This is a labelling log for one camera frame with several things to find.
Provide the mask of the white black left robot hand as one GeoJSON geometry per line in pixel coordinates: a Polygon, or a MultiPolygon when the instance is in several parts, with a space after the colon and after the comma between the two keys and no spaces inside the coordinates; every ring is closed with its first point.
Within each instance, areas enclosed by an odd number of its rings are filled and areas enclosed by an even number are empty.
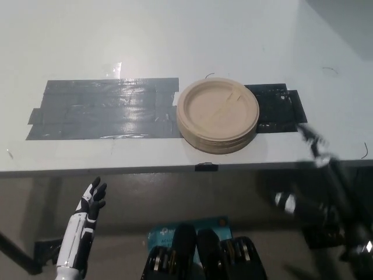
{"type": "Polygon", "coordinates": [[[96,177],[86,188],[70,217],[59,251],[57,266],[76,269],[84,274],[94,240],[100,209],[105,206],[106,183],[96,177]]]}

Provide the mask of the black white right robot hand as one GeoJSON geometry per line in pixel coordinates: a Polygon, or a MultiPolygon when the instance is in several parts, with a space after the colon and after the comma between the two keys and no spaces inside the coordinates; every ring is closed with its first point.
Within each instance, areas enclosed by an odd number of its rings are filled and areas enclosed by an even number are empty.
{"type": "Polygon", "coordinates": [[[297,131],[311,150],[317,168],[327,166],[330,162],[338,162],[339,158],[328,149],[327,141],[307,124],[297,124],[297,131]]]}

